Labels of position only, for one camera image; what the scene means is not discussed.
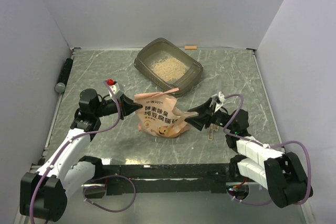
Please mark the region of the pink cat litter bag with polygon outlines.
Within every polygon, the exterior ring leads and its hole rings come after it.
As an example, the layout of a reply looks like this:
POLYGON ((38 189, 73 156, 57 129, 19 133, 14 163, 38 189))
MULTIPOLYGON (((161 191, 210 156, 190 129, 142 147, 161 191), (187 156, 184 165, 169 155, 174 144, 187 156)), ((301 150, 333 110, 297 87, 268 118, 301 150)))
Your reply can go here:
POLYGON ((139 131, 155 137, 175 138, 190 129, 185 119, 197 116, 198 113, 184 112, 176 107, 177 98, 172 94, 178 90, 174 88, 134 96, 134 102, 143 106, 135 112, 140 120, 139 131))

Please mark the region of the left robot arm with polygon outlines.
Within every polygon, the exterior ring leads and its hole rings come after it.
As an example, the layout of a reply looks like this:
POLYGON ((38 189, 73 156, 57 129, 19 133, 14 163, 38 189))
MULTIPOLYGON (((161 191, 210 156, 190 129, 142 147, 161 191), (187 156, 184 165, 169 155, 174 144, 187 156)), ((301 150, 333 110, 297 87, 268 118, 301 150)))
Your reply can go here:
POLYGON ((118 120, 141 109, 112 85, 108 87, 109 99, 104 99, 94 89, 80 93, 79 108, 70 130, 51 158, 36 172, 27 172, 20 181, 21 215, 28 216, 31 223, 35 219, 56 222, 66 210, 70 196, 85 182, 107 182, 100 158, 84 156, 78 162, 77 156, 86 148, 96 134, 102 133, 101 117, 117 114, 118 120))

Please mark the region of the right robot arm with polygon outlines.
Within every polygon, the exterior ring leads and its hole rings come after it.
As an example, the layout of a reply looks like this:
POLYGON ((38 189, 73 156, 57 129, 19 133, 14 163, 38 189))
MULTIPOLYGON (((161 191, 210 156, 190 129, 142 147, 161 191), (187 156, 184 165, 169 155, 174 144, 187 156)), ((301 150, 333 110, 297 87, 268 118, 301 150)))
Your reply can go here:
POLYGON ((251 179, 269 193, 279 208, 302 205, 313 195, 311 162, 307 148, 299 141, 269 145, 248 132, 249 114, 243 101, 229 114, 226 97, 216 94, 205 103, 189 109, 186 122, 198 130, 211 125, 223 129, 227 145, 237 154, 230 162, 229 175, 235 181, 251 179))

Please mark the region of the grey plastic litter box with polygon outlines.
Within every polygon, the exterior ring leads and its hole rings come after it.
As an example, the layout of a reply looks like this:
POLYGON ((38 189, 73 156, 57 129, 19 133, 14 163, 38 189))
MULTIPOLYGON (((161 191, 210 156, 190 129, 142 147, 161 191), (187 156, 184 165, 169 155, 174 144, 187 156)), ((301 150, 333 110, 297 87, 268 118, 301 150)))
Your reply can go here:
POLYGON ((135 68, 164 91, 176 89, 175 97, 191 91, 203 74, 203 66, 165 38, 147 44, 134 60, 135 68))

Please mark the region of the clean litter granules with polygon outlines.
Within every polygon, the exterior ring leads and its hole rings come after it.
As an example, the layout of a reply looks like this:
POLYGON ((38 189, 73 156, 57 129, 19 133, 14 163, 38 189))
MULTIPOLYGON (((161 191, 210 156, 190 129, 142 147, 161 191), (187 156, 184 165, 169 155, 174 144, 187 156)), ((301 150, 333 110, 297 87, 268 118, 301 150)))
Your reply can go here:
POLYGON ((188 71, 188 66, 180 60, 168 56, 151 64, 150 69, 163 81, 176 81, 188 71))

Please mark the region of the small orange block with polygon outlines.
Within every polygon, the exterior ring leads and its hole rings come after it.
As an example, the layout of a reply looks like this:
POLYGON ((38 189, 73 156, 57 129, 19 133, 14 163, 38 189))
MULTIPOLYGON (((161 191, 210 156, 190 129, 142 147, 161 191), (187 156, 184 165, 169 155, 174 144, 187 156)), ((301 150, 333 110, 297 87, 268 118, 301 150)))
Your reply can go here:
POLYGON ((197 46, 185 46, 184 49, 185 50, 196 50, 197 46))

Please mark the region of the black cylinder with grey cap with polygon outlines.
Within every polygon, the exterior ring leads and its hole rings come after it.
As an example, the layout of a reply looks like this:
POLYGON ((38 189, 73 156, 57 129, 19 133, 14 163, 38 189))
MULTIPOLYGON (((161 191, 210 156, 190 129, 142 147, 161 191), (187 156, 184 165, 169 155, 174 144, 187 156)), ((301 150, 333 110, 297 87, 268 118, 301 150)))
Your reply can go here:
POLYGON ((58 81, 55 85, 55 91, 57 93, 64 93, 65 92, 65 89, 66 89, 66 86, 67 86, 67 83, 68 83, 68 79, 69 79, 69 76, 70 76, 70 73, 71 73, 72 65, 73 65, 73 59, 67 58, 63 67, 62 67, 62 70, 60 72, 58 81))

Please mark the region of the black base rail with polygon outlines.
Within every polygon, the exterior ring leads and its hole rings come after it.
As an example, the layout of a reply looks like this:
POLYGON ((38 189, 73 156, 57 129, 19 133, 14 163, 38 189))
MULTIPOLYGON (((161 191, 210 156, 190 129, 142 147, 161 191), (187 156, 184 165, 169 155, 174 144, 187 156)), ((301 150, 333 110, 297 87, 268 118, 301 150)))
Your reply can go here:
POLYGON ((230 186, 244 183, 228 163, 104 165, 102 174, 84 182, 83 188, 103 187, 108 196, 140 193, 226 193, 230 186))

